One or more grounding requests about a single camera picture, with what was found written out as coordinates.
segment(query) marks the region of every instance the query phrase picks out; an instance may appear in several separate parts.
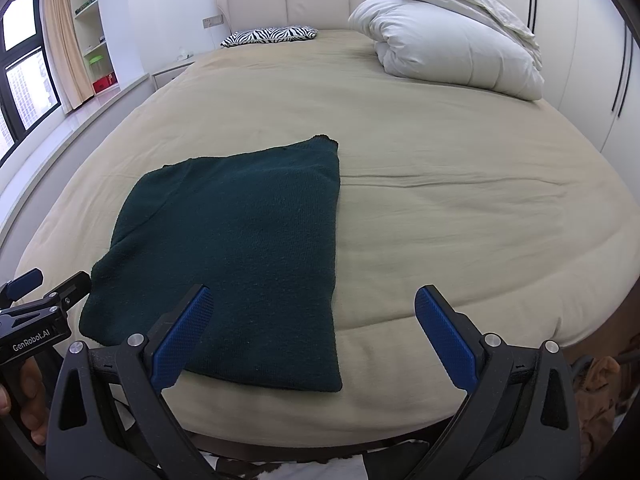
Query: nightstand drawer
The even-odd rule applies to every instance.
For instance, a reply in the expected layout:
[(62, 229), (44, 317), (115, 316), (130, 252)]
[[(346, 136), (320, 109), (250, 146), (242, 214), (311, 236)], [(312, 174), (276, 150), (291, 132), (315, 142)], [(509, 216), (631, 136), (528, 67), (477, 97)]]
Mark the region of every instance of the nightstand drawer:
[(179, 68), (174, 68), (173, 70), (167, 70), (166, 72), (162, 72), (154, 75), (154, 80), (156, 81), (156, 88), (160, 89), (164, 85), (170, 83), (175, 78), (177, 78), (182, 72), (188, 69), (191, 64), (181, 66)]

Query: window pane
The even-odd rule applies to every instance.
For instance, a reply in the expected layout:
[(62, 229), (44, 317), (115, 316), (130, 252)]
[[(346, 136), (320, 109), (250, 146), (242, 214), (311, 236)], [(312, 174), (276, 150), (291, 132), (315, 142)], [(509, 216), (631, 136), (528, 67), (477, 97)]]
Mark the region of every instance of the window pane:
[(4, 14), (4, 47), (9, 50), (36, 33), (33, 0), (15, 0)]
[(9, 148), (14, 145), (14, 140), (11, 138), (9, 128), (6, 126), (4, 116), (0, 112), (0, 157), (4, 156)]
[(42, 51), (6, 71), (15, 105), (25, 129), (41, 118), (58, 100), (44, 64)]

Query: electrical socket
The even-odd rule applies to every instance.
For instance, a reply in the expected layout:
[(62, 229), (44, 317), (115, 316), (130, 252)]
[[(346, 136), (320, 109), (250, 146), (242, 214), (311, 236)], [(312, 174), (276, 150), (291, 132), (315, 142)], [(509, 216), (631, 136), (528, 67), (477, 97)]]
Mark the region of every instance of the electrical socket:
[(205, 18), (202, 20), (202, 25), (204, 28), (213, 27), (214, 25), (222, 24), (222, 14), (218, 14), (217, 16), (211, 16), (210, 18)]

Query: dark green sweater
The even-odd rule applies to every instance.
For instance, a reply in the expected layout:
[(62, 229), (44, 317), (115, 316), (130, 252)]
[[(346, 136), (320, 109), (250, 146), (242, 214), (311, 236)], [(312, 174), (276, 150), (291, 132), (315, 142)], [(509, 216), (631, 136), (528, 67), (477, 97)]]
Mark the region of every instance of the dark green sweater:
[(339, 188), (337, 143), (325, 136), (147, 173), (92, 270), (80, 332), (119, 344), (202, 283), (216, 311), (187, 370), (339, 391), (331, 311)]

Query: silver screw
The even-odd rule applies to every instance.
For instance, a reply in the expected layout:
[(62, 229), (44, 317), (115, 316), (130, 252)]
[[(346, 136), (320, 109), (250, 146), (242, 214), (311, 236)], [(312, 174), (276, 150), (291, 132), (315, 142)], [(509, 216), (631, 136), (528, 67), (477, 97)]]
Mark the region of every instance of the silver screw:
[(69, 347), (69, 351), (72, 354), (79, 354), (83, 347), (84, 347), (84, 343), (82, 341), (76, 341), (75, 343), (71, 343), (71, 346)]
[(555, 341), (547, 341), (545, 343), (545, 348), (552, 354), (558, 353), (558, 350), (560, 349), (558, 343), (556, 343)]
[(144, 340), (145, 337), (142, 334), (131, 334), (127, 339), (127, 344), (129, 346), (140, 346)]
[(502, 344), (502, 339), (500, 339), (500, 336), (496, 334), (487, 334), (484, 336), (484, 342), (489, 346), (500, 346)]

